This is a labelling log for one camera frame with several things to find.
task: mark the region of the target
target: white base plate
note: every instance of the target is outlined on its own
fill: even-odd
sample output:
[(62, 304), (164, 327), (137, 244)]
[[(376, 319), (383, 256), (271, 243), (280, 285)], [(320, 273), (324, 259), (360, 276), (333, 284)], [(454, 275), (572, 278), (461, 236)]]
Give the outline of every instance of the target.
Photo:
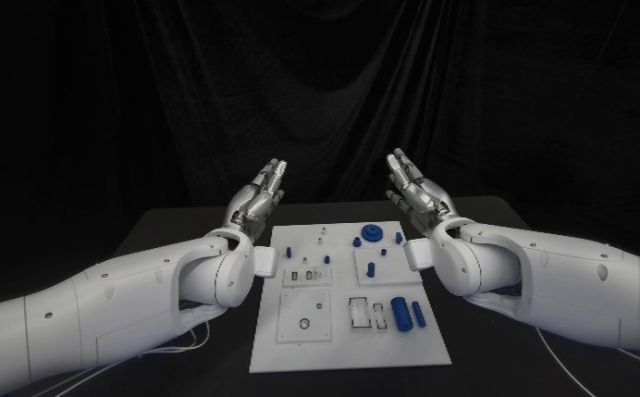
[[(379, 242), (368, 242), (362, 238), (360, 230), (366, 224), (381, 226), (383, 237)], [(275, 277), (264, 280), (249, 372), (451, 364), (422, 284), (417, 282), (412, 275), (415, 273), (409, 270), (406, 260), (396, 257), (398, 254), (404, 256), (402, 243), (396, 244), (395, 242), (396, 232), (404, 236), (398, 221), (274, 227), (271, 247), (277, 248), (280, 252), (280, 260)], [(360, 248), (355, 248), (352, 245), (356, 236), (363, 240)], [(287, 246), (293, 248), (293, 258), (287, 258)], [(388, 250), (383, 259), (378, 258), (375, 254), (376, 251), (378, 254), (381, 253), (382, 248)], [(329, 265), (324, 265), (326, 255), (330, 256)], [(362, 258), (360, 263), (368, 263), (366, 258), (370, 255), (379, 259), (376, 261), (376, 277), (370, 279), (365, 275), (366, 280), (370, 280), (366, 285), (362, 285), (359, 281), (362, 269), (356, 268), (356, 255), (359, 260)], [(303, 265), (304, 257), (307, 257), (307, 263)], [(330, 267), (330, 285), (284, 287), (284, 270), (298, 267)], [(402, 274), (392, 275), (392, 270), (398, 269), (402, 269)], [(313, 306), (319, 303), (319, 296), (313, 296), (313, 299), (304, 299), (300, 304), (295, 304), (290, 316), (287, 312), (291, 312), (291, 308), (290, 311), (281, 311), (283, 292), (297, 292), (294, 295), (297, 302), (297, 299), (303, 298), (300, 293), (313, 291), (329, 292), (329, 306), (323, 305), (323, 310), (326, 307), (330, 332), (321, 332), (323, 337), (329, 337), (329, 340), (319, 340), (320, 336), (311, 336), (308, 332), (311, 323), (307, 329), (298, 327), (301, 315), (313, 311)], [(355, 329), (352, 327), (349, 298), (353, 297), (366, 298), (372, 328)], [(408, 332), (398, 331), (391, 309), (391, 300), (395, 297), (404, 297), (409, 306), (414, 329)], [(418, 326), (414, 316), (411, 309), (414, 301), (419, 303), (427, 321), (425, 328)], [(386, 329), (379, 329), (375, 323), (375, 303), (382, 304)], [(293, 337), (293, 339), (311, 337), (313, 341), (307, 339), (307, 341), (295, 342), (290, 339), (288, 342), (277, 342), (278, 335), (283, 335), (278, 328), (284, 328), (287, 337)], [(295, 332), (304, 333), (304, 335), (295, 336)]]

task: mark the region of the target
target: robotic hand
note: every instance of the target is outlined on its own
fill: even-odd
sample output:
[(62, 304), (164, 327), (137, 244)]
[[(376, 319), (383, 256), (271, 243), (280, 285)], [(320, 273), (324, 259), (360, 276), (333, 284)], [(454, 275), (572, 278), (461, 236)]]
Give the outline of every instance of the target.
[[(435, 268), (454, 295), (592, 345), (640, 350), (639, 257), (608, 244), (479, 224), (401, 149), (386, 157), (404, 197), (386, 196), (427, 237), (404, 245), (414, 271)], [(493, 291), (522, 282), (522, 295)]]
[[(124, 255), (0, 303), (0, 395), (40, 378), (114, 364), (238, 306), (277, 250), (254, 246), (283, 198), (287, 163), (271, 160), (203, 238)], [(183, 309), (180, 303), (195, 302)]]

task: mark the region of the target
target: white board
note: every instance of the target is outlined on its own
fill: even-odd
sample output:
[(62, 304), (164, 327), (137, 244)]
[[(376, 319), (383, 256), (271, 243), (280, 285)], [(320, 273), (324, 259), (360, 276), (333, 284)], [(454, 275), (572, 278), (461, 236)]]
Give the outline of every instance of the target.
[[(362, 237), (368, 224), (382, 228), (379, 242)], [(280, 252), (280, 260), (275, 277), (264, 280), (249, 372), (451, 364), (421, 277), (409, 270), (396, 232), (404, 236), (398, 221), (274, 227), (271, 247)], [(362, 239), (359, 248), (352, 245), (355, 237)], [(293, 249), (291, 258), (287, 247)], [(373, 278), (366, 276), (369, 262), (376, 263)], [(293, 284), (285, 273), (291, 276), (297, 271), (300, 278), (314, 267), (330, 267), (330, 282), (303, 281), (298, 286), (285, 286)], [(324, 293), (327, 301), (321, 302)], [(406, 332), (396, 327), (391, 308), (395, 297), (404, 297), (409, 306), (414, 328)], [(366, 298), (366, 309), (365, 301), (352, 302), (352, 298)], [(425, 328), (418, 326), (414, 301), (419, 303)], [(370, 327), (353, 328), (353, 317), (359, 321), (369, 318)]]

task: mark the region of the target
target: black table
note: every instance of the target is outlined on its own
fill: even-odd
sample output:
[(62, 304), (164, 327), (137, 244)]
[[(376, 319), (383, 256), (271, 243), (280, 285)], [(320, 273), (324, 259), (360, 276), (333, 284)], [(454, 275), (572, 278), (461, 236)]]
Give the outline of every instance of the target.
[[(457, 198), (454, 203), (463, 217), (529, 229), (500, 198)], [(219, 227), (223, 211), (223, 207), (150, 210), (114, 256), (205, 236)], [(280, 205), (257, 245), (270, 245), (272, 226), (363, 221), (399, 221), (406, 240), (421, 237), (406, 215), (388, 201)], [(241, 307), (210, 321), (210, 339), (200, 349), (131, 359), (65, 395), (587, 395), (561, 370), (536, 330), (450, 295), (432, 269), (422, 271), (421, 276), (451, 366), (249, 374), (262, 289), (262, 279), (257, 278)], [(205, 325), (196, 328), (196, 333), (202, 340)], [(545, 333), (545, 337), (556, 356), (597, 397), (640, 394), (639, 362), (615, 350), (568, 341), (554, 334)], [(170, 343), (189, 344), (189, 335)], [(69, 375), (49, 378), (10, 396), (32, 395), (36, 389), (66, 377)]]

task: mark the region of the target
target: blue cap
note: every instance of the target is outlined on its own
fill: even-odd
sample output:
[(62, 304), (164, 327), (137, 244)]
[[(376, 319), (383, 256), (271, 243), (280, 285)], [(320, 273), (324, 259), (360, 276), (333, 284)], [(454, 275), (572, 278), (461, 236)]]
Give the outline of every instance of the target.
[(382, 239), (382, 229), (375, 224), (368, 224), (363, 226), (363, 238), (369, 242), (378, 242)]

